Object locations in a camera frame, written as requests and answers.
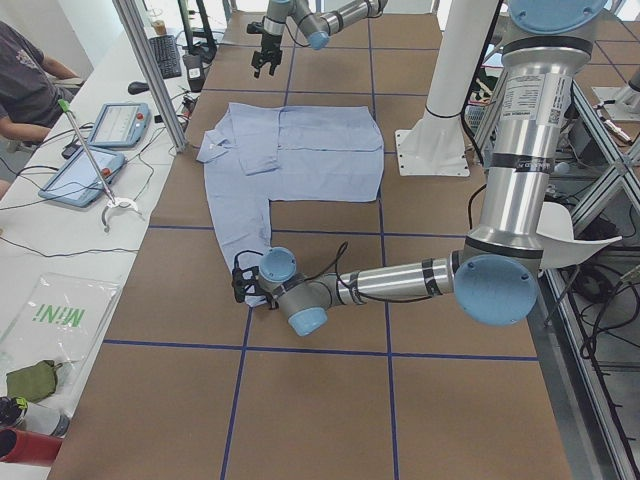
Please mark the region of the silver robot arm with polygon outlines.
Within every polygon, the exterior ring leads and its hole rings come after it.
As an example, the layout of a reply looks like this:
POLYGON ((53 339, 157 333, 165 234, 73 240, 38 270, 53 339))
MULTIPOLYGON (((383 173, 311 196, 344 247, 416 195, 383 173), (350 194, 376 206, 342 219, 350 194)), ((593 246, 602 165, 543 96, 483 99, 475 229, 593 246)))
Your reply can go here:
POLYGON ((254 266, 235 266, 237 302, 283 310, 305 336, 330 308, 370 301, 411 303, 453 294, 473 319, 510 325, 538 295, 538 274, 583 263, 604 247, 575 238, 568 210, 545 199, 575 74, 591 57, 601 1, 513 1, 509 5, 497 137, 483 205, 461 250, 441 259, 342 274, 336 264, 307 276, 281 247, 254 266))
POLYGON ((281 43, 289 18, 294 20, 309 47, 320 50, 328 45, 331 36, 346 27, 363 19, 381 16, 386 5, 387 1, 351 1, 332 11, 314 13, 306 1, 270 1, 262 20, 247 25, 248 34, 261 35, 260 49, 253 53, 251 60, 254 77, 260 77, 265 65, 269 66, 269 74, 273 76, 281 64, 281 43))

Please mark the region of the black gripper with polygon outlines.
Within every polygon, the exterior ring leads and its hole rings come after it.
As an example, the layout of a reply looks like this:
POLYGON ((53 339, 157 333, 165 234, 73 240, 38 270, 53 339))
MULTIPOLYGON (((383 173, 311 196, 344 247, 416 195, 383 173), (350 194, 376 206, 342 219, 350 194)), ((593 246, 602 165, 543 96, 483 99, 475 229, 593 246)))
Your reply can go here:
POLYGON ((257 293, 259 288, 258 273, 257 266, 246 269, 242 269, 240 266, 233 267, 231 286, 237 303, 243 303, 247 296, 259 296, 257 293))
POLYGON ((254 69, 254 77, 259 78, 261 69, 269 64, 269 74, 274 75, 276 68, 282 60, 282 34, 271 34, 264 28, 262 22, 251 22, 247 25, 248 34, 261 35, 261 49, 253 53, 251 66, 254 69))

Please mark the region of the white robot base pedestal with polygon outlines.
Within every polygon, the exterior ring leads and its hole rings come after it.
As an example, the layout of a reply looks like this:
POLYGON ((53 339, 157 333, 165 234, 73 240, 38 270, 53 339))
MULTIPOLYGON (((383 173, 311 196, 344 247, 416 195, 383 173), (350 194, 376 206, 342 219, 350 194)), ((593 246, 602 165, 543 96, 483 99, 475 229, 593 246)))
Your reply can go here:
POLYGON ((423 117, 398 130, 396 150, 402 176, 467 177, 462 119, 499 0, 457 0, 451 4, 423 117))

